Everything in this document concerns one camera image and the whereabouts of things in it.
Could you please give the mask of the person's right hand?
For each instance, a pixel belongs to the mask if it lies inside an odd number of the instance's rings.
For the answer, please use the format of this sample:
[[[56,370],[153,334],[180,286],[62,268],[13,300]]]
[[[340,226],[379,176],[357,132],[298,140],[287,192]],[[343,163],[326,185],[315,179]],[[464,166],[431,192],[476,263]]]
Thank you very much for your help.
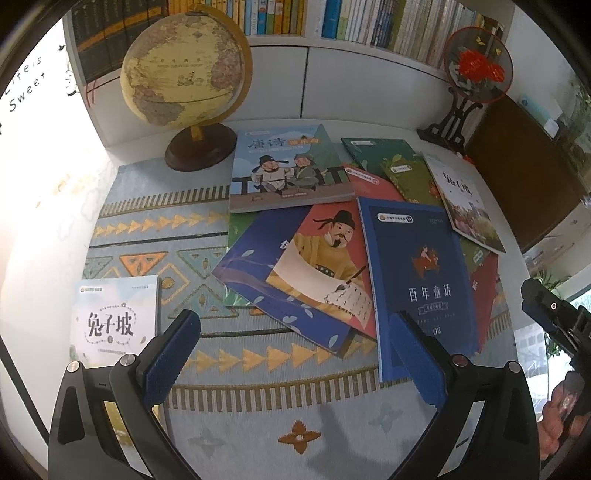
[[[580,382],[580,375],[569,371],[552,391],[551,399],[546,402],[542,410],[542,418],[537,424],[539,439],[539,456],[545,461],[554,455],[560,447],[560,437],[564,432],[564,420],[566,409],[563,406],[568,395],[565,392],[567,383]]]

